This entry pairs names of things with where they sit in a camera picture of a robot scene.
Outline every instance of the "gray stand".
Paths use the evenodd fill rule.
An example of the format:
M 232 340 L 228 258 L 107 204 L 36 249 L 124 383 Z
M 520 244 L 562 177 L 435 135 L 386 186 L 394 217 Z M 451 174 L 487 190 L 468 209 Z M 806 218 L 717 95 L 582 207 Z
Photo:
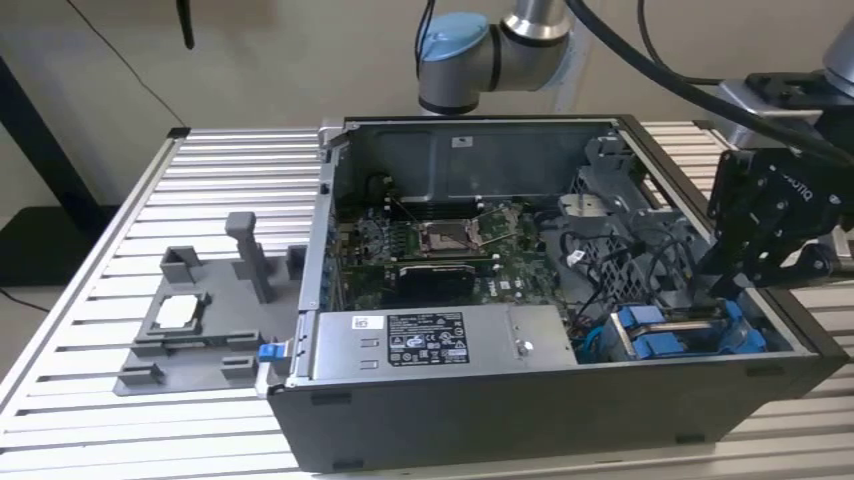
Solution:
M 200 261 L 167 248 L 158 288 L 113 389 L 117 395 L 244 388 L 255 384 L 258 347 L 296 329 L 304 247 L 266 258 L 255 214 L 231 213 L 226 233 L 239 260 Z

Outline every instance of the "barcode sticker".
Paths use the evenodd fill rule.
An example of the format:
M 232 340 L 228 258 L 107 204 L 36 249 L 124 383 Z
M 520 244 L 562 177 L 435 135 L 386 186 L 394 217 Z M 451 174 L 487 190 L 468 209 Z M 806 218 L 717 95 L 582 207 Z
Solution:
M 352 317 L 354 330 L 382 330 L 386 326 L 386 317 L 382 315 Z

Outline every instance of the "cable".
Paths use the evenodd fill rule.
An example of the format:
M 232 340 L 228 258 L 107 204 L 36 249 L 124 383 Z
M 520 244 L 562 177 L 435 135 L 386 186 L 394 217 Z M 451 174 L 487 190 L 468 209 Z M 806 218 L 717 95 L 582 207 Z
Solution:
M 653 39 L 650 38 L 650 30 L 646 23 L 646 0 L 638 0 L 638 29 L 641 30 L 641 39 L 643 40 L 646 51 L 650 54 L 650 58 L 659 67 L 666 68 L 674 75 L 678 75 L 679 78 L 691 85 L 718 85 L 723 81 L 722 78 L 686 77 L 685 75 L 677 73 L 673 68 L 667 66 L 665 60 L 662 60 L 662 57 L 658 54 L 658 50 L 655 50 Z
M 819 157 L 827 157 L 842 161 L 846 165 L 854 163 L 854 158 L 830 143 L 814 137 L 782 127 L 775 122 L 765 120 L 762 117 L 742 110 L 725 100 L 703 92 L 699 88 L 689 85 L 673 72 L 657 65 L 634 47 L 621 38 L 611 28 L 590 10 L 583 0 L 565 0 L 570 10 L 578 20 L 585 24 L 590 32 L 599 38 L 599 41 L 614 51 L 614 53 L 629 63 L 650 80 L 663 88 L 691 102 L 698 107 L 709 110 L 727 120 L 747 127 L 759 135 L 777 140 L 778 142 L 795 147 Z
M 35 308 L 36 310 L 39 310 L 40 312 L 44 312 L 44 313 L 51 313 L 51 310 L 48 310 L 47 308 L 40 307 L 40 306 L 39 306 L 39 305 L 36 305 L 35 303 L 29 303 L 29 302 L 27 302 L 27 301 L 24 301 L 24 300 L 21 300 L 21 299 L 19 299 L 19 298 L 15 298 L 15 297 L 12 296 L 12 294 L 11 294 L 9 292 L 7 292 L 7 291 L 5 291 L 5 289 L 4 289 L 4 288 L 0 288 L 0 295 L 3 295 L 5 298 L 8 298 L 9 300 L 12 300 L 15 303 L 17 303 L 17 304 L 20 304 L 20 305 L 24 305 L 25 307 Z
M 418 30 L 415 31 L 415 78 L 422 74 L 422 54 L 424 53 L 424 41 L 427 40 L 427 30 L 432 22 L 432 11 L 435 8 L 436 0 L 427 0 L 422 20 L 418 22 Z
M 663 302 L 661 297 L 658 297 L 658 292 L 653 288 L 653 283 L 651 283 L 653 274 L 655 273 L 655 267 L 658 266 L 658 264 L 663 263 L 663 256 L 665 256 L 665 252 L 667 252 L 667 249 L 678 247 L 678 246 L 682 246 L 682 249 L 686 252 L 686 256 L 689 258 L 691 258 L 690 254 L 687 254 L 689 249 L 685 246 L 683 241 L 679 240 L 678 238 L 674 238 L 673 240 L 669 240 L 667 242 L 665 242 L 661 245 L 661 247 L 658 247 L 658 249 L 653 253 L 653 259 L 650 260 L 650 269 L 646 271 L 646 278 L 643 280 L 643 283 L 646 285 L 646 289 L 647 289 L 649 293 L 651 293 L 658 298 L 658 300 L 662 301 L 662 303 L 666 303 L 666 302 Z
M 112 53 L 116 54 L 116 57 L 119 57 L 119 60 L 122 60 L 122 63 L 124 63 L 124 66 L 128 67 L 128 70 L 131 71 L 131 74 L 134 75 L 134 77 L 136 78 L 136 81 L 139 82 L 139 84 L 143 86 L 143 88 L 146 90 L 148 90 L 148 93 L 151 93 L 151 96 L 155 97 L 155 99 L 158 100 L 158 102 L 160 102 L 160 105 L 163 105 L 163 108 L 166 108 L 170 113 L 172 114 L 172 116 L 175 117 L 175 120 L 178 120 L 178 123 L 182 125 L 182 127 L 186 127 L 187 124 L 184 123 L 184 120 L 182 120 L 182 117 L 178 116 L 178 114 L 175 113 L 175 111 L 172 110 L 172 108 L 170 107 L 170 105 L 166 103 L 166 101 L 163 100 L 163 98 L 160 98 L 160 95 L 158 95 L 155 93 L 155 91 L 151 89 L 151 87 L 148 85 L 146 85 L 146 82 L 143 81 L 143 78 L 139 76 L 139 73 L 136 73 L 136 70 L 134 69 L 134 67 L 131 66 L 131 64 L 128 63 L 128 61 L 126 60 L 124 56 L 119 53 L 119 50 L 116 50 L 116 47 L 112 46 L 112 43 L 109 43 L 109 40 L 107 40 L 107 38 L 104 37 L 104 35 L 101 35 L 101 32 L 97 31 L 97 28 L 95 28 L 95 25 L 92 25 L 92 22 L 89 22 L 89 19 L 87 18 L 87 16 L 83 14 L 83 12 L 80 11 L 80 9 L 77 8 L 77 6 L 75 5 L 72 0 L 65 0 L 65 3 L 71 6 L 71 8 L 73 8 L 75 12 L 77 12 L 77 15 L 80 16 L 80 18 L 83 19 L 83 21 L 85 22 L 85 24 L 88 25 L 89 29 L 92 30 L 92 32 L 95 32 L 95 35 L 97 35 L 97 37 L 101 39 L 101 41 L 104 42 L 104 44 L 107 45 L 107 47 L 109 47 L 109 49 L 112 50 Z

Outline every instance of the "slotted aluminum surface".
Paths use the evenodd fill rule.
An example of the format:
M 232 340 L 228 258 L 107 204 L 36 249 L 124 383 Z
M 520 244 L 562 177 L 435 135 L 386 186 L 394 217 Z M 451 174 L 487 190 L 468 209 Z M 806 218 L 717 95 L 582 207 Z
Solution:
M 689 122 L 645 126 L 707 194 L 722 140 Z M 310 476 L 296 469 L 254 391 L 123 398 L 112 387 L 160 281 L 163 247 L 192 244 L 203 258 L 235 257 L 223 220 L 230 211 L 252 210 L 264 250 L 282 254 L 308 235 L 316 172 L 314 130 L 195 130 L 186 141 L 167 142 L 0 386 L 3 480 Z M 797 296 L 854 354 L 854 285 Z M 407 479 L 851 478 L 854 365 L 806 398 L 765 406 L 714 446 L 367 476 L 403 474 Z

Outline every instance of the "power supply label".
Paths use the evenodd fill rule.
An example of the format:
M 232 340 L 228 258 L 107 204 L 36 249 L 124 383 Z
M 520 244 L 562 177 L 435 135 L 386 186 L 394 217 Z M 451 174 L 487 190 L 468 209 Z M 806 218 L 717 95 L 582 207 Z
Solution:
M 462 312 L 388 315 L 388 363 L 394 367 L 468 363 Z

